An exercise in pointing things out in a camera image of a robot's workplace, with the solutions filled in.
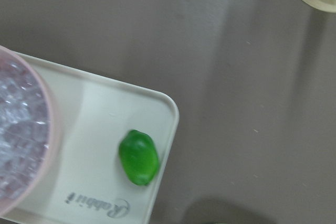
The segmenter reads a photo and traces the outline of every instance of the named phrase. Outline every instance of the gray table surface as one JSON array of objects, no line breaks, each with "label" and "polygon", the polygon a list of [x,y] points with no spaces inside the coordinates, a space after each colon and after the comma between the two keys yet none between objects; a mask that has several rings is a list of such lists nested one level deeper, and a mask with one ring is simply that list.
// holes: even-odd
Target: gray table surface
[{"label": "gray table surface", "polygon": [[301,0],[0,0],[0,31],[12,50],[175,100],[150,224],[336,222],[335,14]]}]

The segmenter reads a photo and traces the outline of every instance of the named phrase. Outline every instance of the white plastic tray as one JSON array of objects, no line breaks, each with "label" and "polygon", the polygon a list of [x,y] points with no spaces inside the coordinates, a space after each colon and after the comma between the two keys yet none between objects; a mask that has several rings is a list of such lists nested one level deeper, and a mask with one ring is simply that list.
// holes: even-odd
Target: white plastic tray
[{"label": "white plastic tray", "polygon": [[[19,54],[45,79],[59,103],[64,139],[50,173],[5,216],[24,224],[146,224],[178,124],[163,93]],[[150,135],[161,160],[148,186],[132,184],[118,145],[136,129]]]}]

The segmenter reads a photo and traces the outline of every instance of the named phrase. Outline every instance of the bowl rim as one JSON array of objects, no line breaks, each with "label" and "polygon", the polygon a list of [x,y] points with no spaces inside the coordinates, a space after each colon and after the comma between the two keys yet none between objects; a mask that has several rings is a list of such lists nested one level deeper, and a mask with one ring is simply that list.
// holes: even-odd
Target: bowl rim
[{"label": "bowl rim", "polygon": [[49,119],[49,129],[48,129],[48,135],[47,135],[47,147],[44,152],[43,159],[40,162],[40,165],[37,169],[35,177],[30,181],[27,188],[16,198],[16,199],[8,199],[8,206],[3,207],[0,209],[0,216],[6,214],[7,212],[11,211],[13,208],[15,208],[26,196],[28,196],[32,190],[35,188],[35,186],[41,181],[43,176],[48,171],[48,168],[50,167],[52,163],[52,159],[54,158],[55,152],[57,152],[55,149],[59,146],[58,139],[55,139],[59,133],[56,131],[56,121],[58,116],[55,111],[55,99],[52,96],[51,90],[49,89],[46,82],[42,79],[42,77],[32,68],[32,66],[27,63],[22,57],[14,53],[8,48],[5,48],[3,46],[0,46],[0,51],[7,53],[10,57],[13,57],[15,60],[17,60],[19,63],[21,63],[24,67],[28,69],[28,71],[33,75],[35,80],[37,81],[39,88],[41,89],[41,92],[44,96],[44,100],[47,105],[47,113],[48,113],[48,119]]}]

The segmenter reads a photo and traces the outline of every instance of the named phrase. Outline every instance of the pink bowl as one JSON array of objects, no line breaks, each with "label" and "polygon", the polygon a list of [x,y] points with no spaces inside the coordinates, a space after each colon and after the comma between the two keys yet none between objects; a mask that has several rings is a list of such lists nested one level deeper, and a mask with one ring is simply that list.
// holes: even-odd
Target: pink bowl
[{"label": "pink bowl", "polygon": [[46,104],[46,111],[47,111],[47,123],[46,124],[48,125],[48,128],[47,128],[46,139],[45,141],[43,141],[44,148],[39,147],[40,150],[43,150],[42,152],[38,152],[40,153],[40,157],[36,157],[36,156],[31,157],[34,160],[37,158],[40,158],[38,165],[36,165],[37,167],[35,168],[35,172],[32,172],[33,176],[28,177],[29,179],[28,181],[26,181],[26,184],[24,186],[25,189],[23,190],[22,188],[20,194],[17,195],[17,197],[0,198],[0,215],[1,216],[9,212],[19,202],[21,202],[32,191],[32,189],[37,185],[37,183],[43,178],[43,176],[47,173],[53,160],[55,159],[55,156],[58,153],[59,144],[60,144],[60,117],[59,117],[58,109],[56,106],[55,98],[52,95],[50,89],[48,88],[44,80],[39,76],[39,74],[25,60],[23,60],[20,56],[10,51],[9,49],[0,46],[0,66],[4,62],[7,62],[7,61],[11,61],[20,66],[23,66],[34,77],[35,83],[37,83],[37,86],[38,86],[37,88],[39,88],[39,91],[41,91],[43,94],[41,99],[44,99],[44,103]]}]

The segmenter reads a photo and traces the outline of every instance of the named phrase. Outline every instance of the green gummy candy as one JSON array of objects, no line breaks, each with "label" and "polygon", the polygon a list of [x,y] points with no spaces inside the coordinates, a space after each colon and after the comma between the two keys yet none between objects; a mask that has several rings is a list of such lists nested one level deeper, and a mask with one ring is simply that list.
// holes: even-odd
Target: green gummy candy
[{"label": "green gummy candy", "polygon": [[159,170],[159,158],[150,136],[132,130],[119,145],[121,165],[130,181],[147,185]]}]

